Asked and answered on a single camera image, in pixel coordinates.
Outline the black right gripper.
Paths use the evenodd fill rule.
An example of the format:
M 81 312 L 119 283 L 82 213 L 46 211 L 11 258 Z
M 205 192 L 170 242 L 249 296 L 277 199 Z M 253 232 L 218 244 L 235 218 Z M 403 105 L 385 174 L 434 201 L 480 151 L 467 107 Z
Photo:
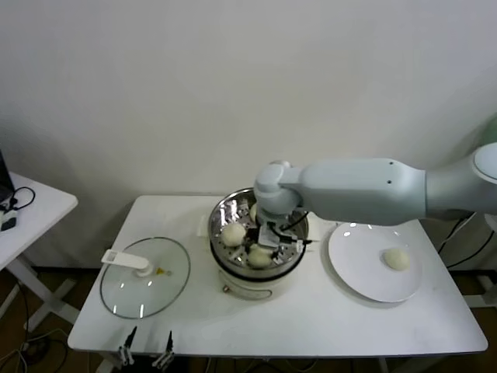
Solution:
M 285 235 L 274 224 L 250 228 L 243 239 L 246 253 L 250 253 L 255 248 L 262 249 L 264 252 L 272 253 L 271 259 L 274 263 L 282 263 L 282 250 L 293 244 L 294 238 Z

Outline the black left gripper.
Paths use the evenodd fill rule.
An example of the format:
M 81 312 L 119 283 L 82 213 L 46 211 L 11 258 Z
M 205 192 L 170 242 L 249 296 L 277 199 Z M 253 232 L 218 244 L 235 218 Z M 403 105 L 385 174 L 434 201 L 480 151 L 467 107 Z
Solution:
M 119 346 L 118 355 L 122 365 L 130 365 L 131 371 L 155 371 L 155 368 L 167 368 L 174 360 L 172 331 L 169 332 L 165 352 L 156 360 L 154 357 L 137 355 L 133 357 L 130 348 L 134 341 L 137 327 L 127 336 L 124 344 Z

